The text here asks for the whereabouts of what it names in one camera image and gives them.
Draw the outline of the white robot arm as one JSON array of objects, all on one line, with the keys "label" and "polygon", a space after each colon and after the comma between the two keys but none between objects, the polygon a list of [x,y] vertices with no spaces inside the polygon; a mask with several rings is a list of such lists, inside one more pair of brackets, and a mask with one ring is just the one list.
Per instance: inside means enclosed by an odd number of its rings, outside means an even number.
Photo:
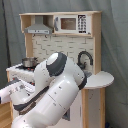
[{"label": "white robot arm", "polygon": [[0,104],[12,102],[17,111],[40,98],[33,109],[13,120],[11,128],[47,128],[57,124],[86,85],[87,76],[65,54],[56,52],[36,66],[34,80],[35,91],[30,95],[24,81],[17,78],[0,89]]}]

